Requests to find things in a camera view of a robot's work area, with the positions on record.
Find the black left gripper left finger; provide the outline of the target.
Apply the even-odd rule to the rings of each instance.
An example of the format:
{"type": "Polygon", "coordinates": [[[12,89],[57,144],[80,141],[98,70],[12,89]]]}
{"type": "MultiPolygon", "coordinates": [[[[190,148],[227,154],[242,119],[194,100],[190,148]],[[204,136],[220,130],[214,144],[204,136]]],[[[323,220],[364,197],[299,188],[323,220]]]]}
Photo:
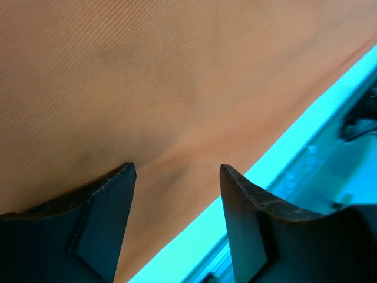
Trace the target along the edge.
{"type": "Polygon", "coordinates": [[[1,215],[1,281],[113,282],[136,179],[126,163],[76,191],[1,215]]]}

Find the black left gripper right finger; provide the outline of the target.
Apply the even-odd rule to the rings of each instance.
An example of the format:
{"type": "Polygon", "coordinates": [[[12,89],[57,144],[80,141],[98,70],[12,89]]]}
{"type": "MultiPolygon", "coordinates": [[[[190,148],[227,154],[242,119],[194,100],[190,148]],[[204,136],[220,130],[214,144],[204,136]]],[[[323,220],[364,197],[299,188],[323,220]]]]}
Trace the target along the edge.
{"type": "Polygon", "coordinates": [[[236,282],[375,282],[376,206],[322,215],[220,167],[236,282]]]}

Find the orange trousers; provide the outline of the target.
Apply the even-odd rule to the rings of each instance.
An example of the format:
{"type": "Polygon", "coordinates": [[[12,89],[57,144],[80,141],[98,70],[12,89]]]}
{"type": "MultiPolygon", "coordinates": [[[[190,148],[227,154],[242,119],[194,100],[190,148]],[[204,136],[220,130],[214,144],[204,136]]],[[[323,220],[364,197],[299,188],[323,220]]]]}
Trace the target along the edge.
{"type": "Polygon", "coordinates": [[[128,281],[375,44],[375,1],[2,1],[1,212],[133,162],[128,281]]]}

